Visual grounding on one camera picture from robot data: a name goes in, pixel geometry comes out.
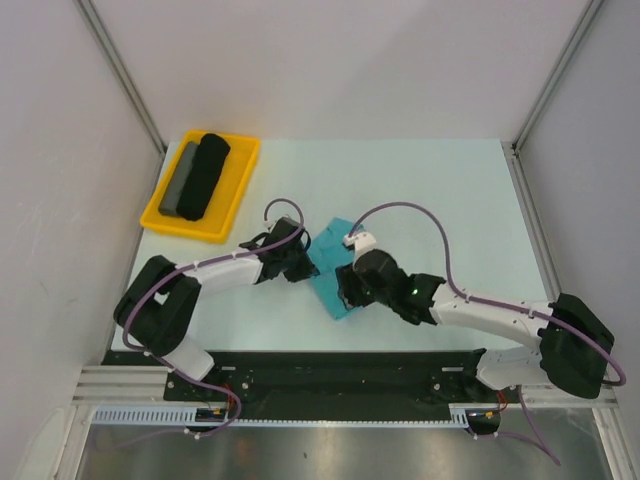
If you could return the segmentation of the turquoise t-shirt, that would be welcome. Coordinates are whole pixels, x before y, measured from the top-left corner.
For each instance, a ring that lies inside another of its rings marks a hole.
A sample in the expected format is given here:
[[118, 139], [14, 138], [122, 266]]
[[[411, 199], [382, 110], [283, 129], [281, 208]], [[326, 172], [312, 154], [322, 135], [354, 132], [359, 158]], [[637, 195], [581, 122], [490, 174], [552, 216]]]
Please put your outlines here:
[[336, 269], [353, 262], [353, 251], [343, 244], [354, 224], [348, 220], [334, 217], [328, 225], [312, 240], [307, 254], [318, 270], [311, 278], [311, 285], [329, 316], [341, 320], [351, 313], [339, 297], [339, 284]]

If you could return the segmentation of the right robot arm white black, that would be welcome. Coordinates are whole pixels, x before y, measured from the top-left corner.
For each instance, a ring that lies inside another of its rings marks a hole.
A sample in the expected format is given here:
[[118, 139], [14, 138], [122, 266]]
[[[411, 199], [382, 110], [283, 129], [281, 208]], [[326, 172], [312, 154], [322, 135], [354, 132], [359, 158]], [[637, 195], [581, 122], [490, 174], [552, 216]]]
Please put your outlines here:
[[605, 357], [614, 336], [575, 295], [504, 306], [460, 295], [442, 277], [408, 274], [379, 249], [338, 267], [336, 277], [338, 296], [349, 310], [378, 303], [412, 325], [471, 328], [516, 342], [515, 349], [485, 351], [477, 366], [463, 373], [462, 391], [473, 401], [521, 383], [551, 383], [570, 395], [595, 399], [605, 383]]

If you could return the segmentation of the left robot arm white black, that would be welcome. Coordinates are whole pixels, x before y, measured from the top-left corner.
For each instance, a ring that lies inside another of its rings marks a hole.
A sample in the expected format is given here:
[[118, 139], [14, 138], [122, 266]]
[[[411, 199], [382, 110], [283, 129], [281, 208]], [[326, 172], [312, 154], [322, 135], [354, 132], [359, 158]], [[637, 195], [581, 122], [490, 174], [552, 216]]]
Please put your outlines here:
[[300, 223], [282, 217], [227, 255], [180, 266], [162, 255], [148, 259], [115, 307], [113, 318], [127, 340], [185, 374], [197, 398], [214, 397], [221, 376], [214, 359], [187, 334], [200, 298], [252, 286], [283, 275], [290, 283], [318, 274]]

